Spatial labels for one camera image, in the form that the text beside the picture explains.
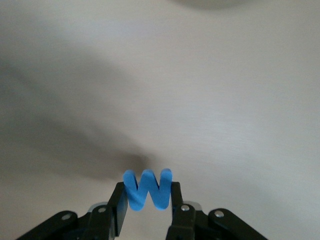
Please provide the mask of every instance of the black metal bracket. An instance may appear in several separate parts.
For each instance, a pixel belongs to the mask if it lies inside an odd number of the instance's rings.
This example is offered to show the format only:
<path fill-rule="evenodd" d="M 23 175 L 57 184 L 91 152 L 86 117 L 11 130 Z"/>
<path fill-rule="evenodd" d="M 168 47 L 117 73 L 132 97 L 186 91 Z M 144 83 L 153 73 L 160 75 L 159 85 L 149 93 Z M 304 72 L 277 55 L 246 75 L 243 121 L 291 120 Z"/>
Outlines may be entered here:
<path fill-rule="evenodd" d="M 183 201 L 179 182 L 171 183 L 172 224 L 166 240 L 267 240 L 223 208 L 208 215 Z M 17 240 L 114 240 L 123 226 L 128 198 L 118 182 L 107 204 L 96 206 L 82 217 L 61 211 Z"/>

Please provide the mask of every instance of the blue w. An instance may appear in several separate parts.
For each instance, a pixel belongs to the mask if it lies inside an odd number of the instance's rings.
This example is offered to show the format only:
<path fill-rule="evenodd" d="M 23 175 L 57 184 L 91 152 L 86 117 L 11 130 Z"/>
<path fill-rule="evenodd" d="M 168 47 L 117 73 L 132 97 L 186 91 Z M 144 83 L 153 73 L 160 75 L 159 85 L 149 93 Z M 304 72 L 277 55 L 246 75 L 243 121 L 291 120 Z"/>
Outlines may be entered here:
<path fill-rule="evenodd" d="M 123 174 L 123 182 L 132 210 L 140 211 L 144 208 L 148 192 L 154 206 L 158 210 L 165 210 L 168 207 L 172 183 L 172 172 L 170 169 L 166 168 L 162 170 L 159 185 L 154 172 L 150 169 L 142 172 L 139 186 L 135 172 L 132 170 L 127 170 Z"/>

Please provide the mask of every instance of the blue foam letter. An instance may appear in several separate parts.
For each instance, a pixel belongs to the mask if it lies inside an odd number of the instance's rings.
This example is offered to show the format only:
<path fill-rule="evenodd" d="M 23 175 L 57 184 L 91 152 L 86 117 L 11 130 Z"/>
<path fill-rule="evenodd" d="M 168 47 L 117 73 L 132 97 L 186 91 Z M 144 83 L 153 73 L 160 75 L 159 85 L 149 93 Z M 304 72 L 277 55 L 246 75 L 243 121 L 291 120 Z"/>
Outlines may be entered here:
<path fill-rule="evenodd" d="M 125 171 L 123 182 L 132 210 L 140 211 L 144 208 L 148 192 L 154 206 L 158 210 L 165 210 L 168 207 L 172 183 L 172 172 L 170 169 L 166 168 L 161 171 L 159 185 L 154 172 L 150 169 L 142 172 L 139 186 L 135 172 L 132 170 Z"/>

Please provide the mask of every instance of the bolt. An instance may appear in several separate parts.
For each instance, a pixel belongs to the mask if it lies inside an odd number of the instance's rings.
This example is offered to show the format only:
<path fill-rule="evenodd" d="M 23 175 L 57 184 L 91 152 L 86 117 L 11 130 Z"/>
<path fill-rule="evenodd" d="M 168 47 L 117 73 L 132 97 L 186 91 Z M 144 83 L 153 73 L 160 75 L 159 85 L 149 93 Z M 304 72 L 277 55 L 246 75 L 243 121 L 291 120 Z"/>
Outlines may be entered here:
<path fill-rule="evenodd" d="M 214 212 L 214 215 L 217 217 L 217 218 L 223 218 L 225 216 L 225 214 L 220 211 L 220 210 L 217 210 Z"/>
<path fill-rule="evenodd" d="M 70 214 L 70 213 L 68 213 L 68 214 L 66 214 L 66 215 L 62 216 L 62 218 L 61 218 L 61 219 L 64 221 L 64 220 L 68 220 L 70 217 L 71 217 L 71 214 Z"/>
<path fill-rule="evenodd" d="M 188 205 L 182 205 L 182 206 L 181 206 L 181 210 L 184 211 L 184 212 L 185 212 L 185 211 L 189 211 L 189 210 L 190 210 L 190 207 L 189 207 Z"/>
<path fill-rule="evenodd" d="M 105 207 L 101 207 L 101 208 L 98 209 L 98 212 L 99 212 L 99 213 L 103 213 L 103 212 L 105 212 L 105 211 L 106 211 L 106 208 L 105 208 Z"/>

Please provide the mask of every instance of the metal screw head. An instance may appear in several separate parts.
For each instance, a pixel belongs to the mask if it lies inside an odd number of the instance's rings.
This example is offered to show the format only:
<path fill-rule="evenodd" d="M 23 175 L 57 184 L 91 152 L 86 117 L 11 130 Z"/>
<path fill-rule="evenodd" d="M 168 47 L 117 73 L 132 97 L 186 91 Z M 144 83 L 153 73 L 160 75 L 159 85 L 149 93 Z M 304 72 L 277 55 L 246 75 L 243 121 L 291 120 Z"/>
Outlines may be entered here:
<path fill-rule="evenodd" d="M 225 216 L 225 214 L 223 213 L 223 211 L 220 211 L 220 210 L 217 210 L 214 212 L 214 215 L 217 217 L 217 218 L 223 218 Z"/>
<path fill-rule="evenodd" d="M 191 205 L 196 211 L 202 211 L 201 205 L 195 201 L 183 201 L 183 204 Z"/>
<path fill-rule="evenodd" d="M 107 209 L 105 208 L 105 207 L 101 207 L 101 208 L 99 208 L 98 209 L 98 212 L 99 213 L 103 213 L 103 212 L 105 212 Z"/>
<path fill-rule="evenodd" d="M 190 210 L 190 207 L 189 207 L 188 205 L 182 205 L 182 206 L 181 206 L 181 210 L 184 211 L 184 212 L 185 212 L 185 211 L 189 211 L 189 210 Z"/>
<path fill-rule="evenodd" d="M 61 219 L 64 221 L 64 220 L 68 220 L 70 217 L 71 217 L 71 214 L 68 213 L 66 215 L 63 215 Z"/>

